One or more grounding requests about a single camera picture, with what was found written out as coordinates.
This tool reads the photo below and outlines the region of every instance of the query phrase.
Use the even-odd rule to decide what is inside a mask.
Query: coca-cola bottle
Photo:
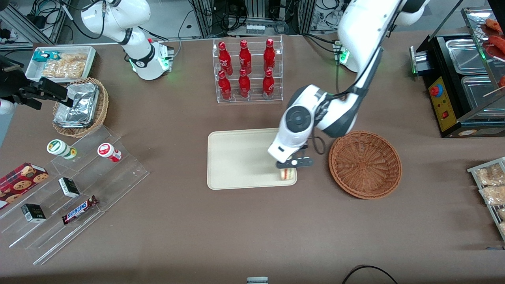
[[[221,69],[226,72],[226,75],[231,76],[233,74],[233,67],[231,67],[231,56],[230,53],[226,50],[226,44],[224,42],[220,42],[218,44],[219,47],[219,65],[221,65]]]
[[[251,81],[247,76],[247,71],[245,68],[240,69],[240,78],[238,79],[238,85],[240,86],[240,95],[242,98],[249,98],[249,94],[251,91]]]
[[[226,74],[223,70],[219,70],[218,72],[219,76],[219,91],[221,92],[221,97],[225,101],[231,100],[231,85],[230,81],[226,78]]]
[[[240,67],[245,68],[247,74],[251,74],[253,71],[252,62],[251,62],[251,51],[247,47],[247,40],[240,41],[240,54],[238,55],[240,59]]]
[[[265,78],[263,78],[263,97],[267,100],[274,96],[274,83],[272,69],[268,69],[265,71]]]
[[[263,69],[266,72],[268,69],[274,70],[275,67],[275,50],[274,50],[274,40],[267,39],[267,48],[263,53]]]

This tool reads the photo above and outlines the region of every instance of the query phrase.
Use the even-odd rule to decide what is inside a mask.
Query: table
[[[425,36],[396,32],[384,42],[354,127],[388,139],[403,164],[398,189],[372,201],[341,190],[327,155],[312,148],[315,165],[299,169],[294,186],[207,187],[211,132],[276,127],[297,88],[335,91],[332,55],[305,38],[284,37],[285,100],[240,106],[216,102],[211,40],[184,42],[173,72],[155,81],[138,78],[119,45],[95,45],[92,76],[110,95],[105,125],[152,174],[42,266],[1,246],[2,283],[232,284],[263,275],[271,284],[339,283],[359,264],[399,283],[502,281],[505,252],[483,250],[502,242],[465,170],[503,156],[503,139],[439,137],[426,89],[409,75],[408,47]],[[344,89],[355,75],[339,72]],[[0,174],[25,161],[45,165],[53,138],[75,141],[54,131],[52,109],[18,108]]]

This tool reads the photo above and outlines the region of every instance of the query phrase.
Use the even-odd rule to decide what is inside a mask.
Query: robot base
[[[168,49],[167,46],[158,42],[151,43],[155,48],[155,56],[146,67],[136,67],[130,60],[133,71],[144,80],[154,80],[165,72],[172,71],[174,50]]]

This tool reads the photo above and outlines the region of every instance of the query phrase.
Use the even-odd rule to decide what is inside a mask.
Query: red switch
[[[431,88],[430,88],[430,95],[432,95],[432,96],[436,96],[436,95],[438,95],[438,92],[439,92],[439,91],[440,91],[440,90],[438,89],[438,87],[437,87],[437,86],[433,86],[433,87],[431,87]]]

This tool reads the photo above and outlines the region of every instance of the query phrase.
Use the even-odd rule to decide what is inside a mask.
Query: brown wicker basket
[[[87,133],[91,132],[95,127],[100,126],[104,123],[105,117],[107,116],[107,108],[109,107],[109,94],[107,94],[107,90],[104,88],[104,85],[100,83],[100,81],[94,78],[86,78],[81,79],[72,84],[85,84],[85,83],[93,83],[96,84],[100,88],[100,93],[98,94],[98,104],[96,106],[95,119],[93,125],[88,128],[63,128],[59,127],[53,122],[53,127],[58,131],[59,134],[65,136],[71,136],[74,138],[81,138]],[[53,107],[53,115],[56,114],[56,110],[58,110],[58,106],[60,103],[56,103]]]
[[[401,161],[394,147],[366,131],[352,131],[338,138],[330,149],[328,162],[337,184],[362,199],[390,194],[401,179]]]

